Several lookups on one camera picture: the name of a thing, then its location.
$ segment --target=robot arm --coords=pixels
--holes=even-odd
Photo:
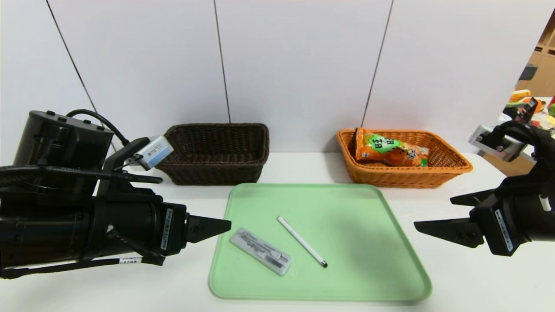
[[[508,177],[496,189],[451,198],[452,204],[474,207],[469,218],[414,222],[416,229],[472,248],[485,237],[491,253],[504,256],[529,241],[555,241],[555,140],[549,132],[509,121],[471,143],[502,153],[515,140],[534,146],[536,165],[528,174]]]
[[[30,112],[14,165],[0,167],[0,278],[101,265],[162,265],[187,242],[231,228],[230,221],[190,215],[185,205],[132,186],[162,182],[122,170],[150,140],[129,142],[102,116],[113,132],[71,118],[75,112],[95,114]],[[105,160],[114,132],[124,147]],[[94,260],[132,251],[141,257]],[[62,261],[73,262],[21,268]]]

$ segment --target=wicker basket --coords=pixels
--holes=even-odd
[[[413,143],[430,149],[427,167],[390,167],[382,162],[355,160],[355,130],[337,133],[349,176],[355,183],[393,188],[437,188],[441,184],[472,171],[469,163],[457,150],[439,136],[427,131],[372,130],[384,137]]]
[[[256,182],[269,154],[264,124],[182,124],[165,136],[174,151],[156,168],[177,185]]]

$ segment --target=white table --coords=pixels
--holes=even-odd
[[[463,218],[469,207],[449,197],[499,185],[503,174],[475,154],[474,171],[438,189],[381,189],[433,283],[414,304],[223,300],[208,287],[216,238],[189,244],[163,267],[120,265],[0,280],[0,311],[553,311],[555,243],[519,247],[513,257],[470,249],[414,229],[414,220]],[[153,190],[193,214],[221,218],[231,187],[177,187],[165,177]],[[340,154],[272,153],[262,183],[349,183]]]

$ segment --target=green tray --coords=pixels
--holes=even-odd
[[[276,220],[328,263],[323,268]],[[413,301],[432,284],[381,192],[362,184],[240,184],[230,194],[209,283],[224,299]],[[245,228],[292,257],[279,276],[233,246]]]

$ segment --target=snack bag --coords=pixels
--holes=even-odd
[[[383,137],[358,128],[356,133],[356,160],[379,160],[391,166],[426,167],[428,154],[425,147]]]

